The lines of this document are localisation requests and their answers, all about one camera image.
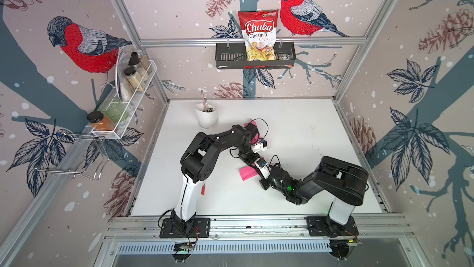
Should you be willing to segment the white cup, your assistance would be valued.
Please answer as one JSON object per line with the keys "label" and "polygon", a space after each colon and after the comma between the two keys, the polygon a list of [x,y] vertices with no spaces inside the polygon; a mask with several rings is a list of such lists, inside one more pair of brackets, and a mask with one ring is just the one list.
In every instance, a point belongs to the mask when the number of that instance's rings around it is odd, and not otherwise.
{"label": "white cup", "polygon": [[195,105],[195,112],[200,127],[210,129],[218,124],[217,110],[213,105],[208,105],[206,111],[203,103],[198,103]]}

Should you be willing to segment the beige spice bottle black cap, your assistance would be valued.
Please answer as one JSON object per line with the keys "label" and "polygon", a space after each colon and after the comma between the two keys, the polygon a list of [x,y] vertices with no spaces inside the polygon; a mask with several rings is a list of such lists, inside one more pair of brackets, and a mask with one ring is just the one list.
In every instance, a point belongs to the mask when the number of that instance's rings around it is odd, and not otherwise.
{"label": "beige spice bottle black cap", "polygon": [[128,67],[124,70],[124,74],[129,84],[137,91],[144,92],[145,84],[143,78],[135,71],[135,68]]}

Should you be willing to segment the orange spice jar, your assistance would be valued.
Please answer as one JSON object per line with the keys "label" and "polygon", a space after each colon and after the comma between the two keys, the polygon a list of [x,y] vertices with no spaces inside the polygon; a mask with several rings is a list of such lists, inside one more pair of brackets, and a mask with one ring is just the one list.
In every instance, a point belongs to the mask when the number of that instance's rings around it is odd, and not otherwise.
{"label": "orange spice jar", "polygon": [[113,131],[116,127],[113,121],[100,111],[92,111],[89,113],[87,120],[97,131]]}

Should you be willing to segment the Chuba cassava chips bag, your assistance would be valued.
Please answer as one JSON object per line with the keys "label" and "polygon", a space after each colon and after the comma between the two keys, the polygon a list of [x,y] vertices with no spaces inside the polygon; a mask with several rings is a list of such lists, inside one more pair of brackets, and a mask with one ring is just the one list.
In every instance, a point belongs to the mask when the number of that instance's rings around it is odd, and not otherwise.
{"label": "Chuba cassava chips bag", "polygon": [[239,11],[238,17],[248,61],[276,60],[278,10]]}

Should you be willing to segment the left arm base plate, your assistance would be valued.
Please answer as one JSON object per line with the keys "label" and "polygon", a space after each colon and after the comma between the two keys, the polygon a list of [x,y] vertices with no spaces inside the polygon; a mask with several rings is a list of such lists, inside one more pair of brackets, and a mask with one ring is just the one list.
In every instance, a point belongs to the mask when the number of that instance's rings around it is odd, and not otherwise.
{"label": "left arm base plate", "polygon": [[193,218],[184,225],[175,223],[175,220],[166,218],[162,222],[159,237],[171,238],[208,238],[211,227],[210,218]]}

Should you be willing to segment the pink pen in cup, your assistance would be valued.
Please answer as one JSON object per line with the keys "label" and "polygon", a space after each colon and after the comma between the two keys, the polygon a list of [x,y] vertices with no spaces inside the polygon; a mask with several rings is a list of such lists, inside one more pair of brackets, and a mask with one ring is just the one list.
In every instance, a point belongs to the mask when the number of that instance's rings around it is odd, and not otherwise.
{"label": "pink pen in cup", "polygon": [[201,90],[201,98],[202,98],[203,112],[208,112],[209,107],[208,107],[208,104],[207,104],[207,98],[206,98],[205,93],[204,93],[203,90]]}

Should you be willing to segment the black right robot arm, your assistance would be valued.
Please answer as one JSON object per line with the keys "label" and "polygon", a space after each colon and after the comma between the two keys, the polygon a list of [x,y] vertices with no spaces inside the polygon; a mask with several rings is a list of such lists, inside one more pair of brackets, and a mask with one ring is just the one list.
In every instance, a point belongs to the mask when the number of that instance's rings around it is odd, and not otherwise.
{"label": "black right robot arm", "polygon": [[260,159],[255,162],[255,170],[261,176],[260,185],[264,190],[271,187],[292,204],[304,205],[323,191],[335,197],[327,217],[308,224],[311,234],[331,238],[342,234],[357,236],[357,231],[348,231],[348,226],[352,212],[363,204],[365,192],[369,188],[366,169],[324,156],[317,168],[300,180],[292,178],[280,162],[270,164]]}

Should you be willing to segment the pink square paper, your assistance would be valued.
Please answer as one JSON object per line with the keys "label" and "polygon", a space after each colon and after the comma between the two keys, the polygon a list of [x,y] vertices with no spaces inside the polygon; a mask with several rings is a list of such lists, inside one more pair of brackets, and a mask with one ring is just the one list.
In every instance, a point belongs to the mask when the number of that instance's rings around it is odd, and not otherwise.
{"label": "pink square paper", "polygon": [[258,176],[257,171],[251,166],[246,166],[244,168],[241,168],[239,170],[239,174],[241,176],[242,181],[246,181],[246,180],[251,179],[255,176]]}
{"label": "pink square paper", "polygon": [[254,120],[246,123],[243,128],[244,132],[244,144],[255,145],[260,142],[260,132],[258,130],[257,124]]}

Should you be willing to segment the red marker pen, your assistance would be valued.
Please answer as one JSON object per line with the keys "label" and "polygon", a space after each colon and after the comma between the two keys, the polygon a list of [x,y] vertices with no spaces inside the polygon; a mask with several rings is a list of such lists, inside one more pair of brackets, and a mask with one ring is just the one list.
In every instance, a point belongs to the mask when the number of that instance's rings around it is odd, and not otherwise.
{"label": "red marker pen", "polygon": [[202,183],[202,188],[201,188],[201,195],[205,195],[206,193],[206,182],[204,181]]}

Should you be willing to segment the green glass jar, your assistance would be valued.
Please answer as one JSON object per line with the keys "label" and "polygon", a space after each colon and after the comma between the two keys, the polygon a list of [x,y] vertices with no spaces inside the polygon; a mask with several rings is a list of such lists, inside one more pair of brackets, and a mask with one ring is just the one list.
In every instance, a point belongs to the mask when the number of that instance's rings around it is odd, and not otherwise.
{"label": "green glass jar", "polygon": [[127,104],[123,103],[117,97],[104,100],[98,107],[98,111],[106,115],[115,125],[126,121],[129,116]]}

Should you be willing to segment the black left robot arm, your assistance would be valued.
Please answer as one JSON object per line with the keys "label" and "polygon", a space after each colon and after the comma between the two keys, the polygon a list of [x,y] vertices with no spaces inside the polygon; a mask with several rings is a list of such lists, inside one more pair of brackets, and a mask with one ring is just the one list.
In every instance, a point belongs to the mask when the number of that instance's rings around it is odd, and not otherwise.
{"label": "black left robot arm", "polygon": [[219,134],[208,135],[199,132],[180,160],[183,182],[177,205],[171,211],[173,225],[182,234],[190,234],[196,216],[196,205],[204,181],[213,172],[221,152],[230,148],[238,149],[238,159],[254,169],[264,179],[257,165],[260,155],[253,151],[254,138],[259,134],[256,125],[236,124]]}

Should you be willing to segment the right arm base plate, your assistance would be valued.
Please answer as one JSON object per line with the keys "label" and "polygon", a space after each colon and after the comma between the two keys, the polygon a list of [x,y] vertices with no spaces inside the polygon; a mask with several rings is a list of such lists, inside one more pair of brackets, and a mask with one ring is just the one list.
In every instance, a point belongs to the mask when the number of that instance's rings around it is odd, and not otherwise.
{"label": "right arm base plate", "polygon": [[339,236],[356,237],[359,235],[359,230],[352,216],[349,217],[345,225],[332,221],[328,215],[307,216],[306,224],[311,237],[336,238]]}

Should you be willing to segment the aluminium mounting rail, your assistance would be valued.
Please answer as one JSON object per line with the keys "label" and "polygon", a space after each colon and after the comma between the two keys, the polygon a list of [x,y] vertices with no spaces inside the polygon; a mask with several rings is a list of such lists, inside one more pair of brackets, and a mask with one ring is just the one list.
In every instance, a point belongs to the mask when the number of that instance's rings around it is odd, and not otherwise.
{"label": "aluminium mounting rail", "polygon": [[[198,241],[301,240],[310,237],[306,215],[214,215],[209,217],[208,237]],[[415,234],[400,213],[354,214],[357,237],[413,238]],[[114,218],[103,233],[103,242],[160,241],[161,222],[156,217]]]}

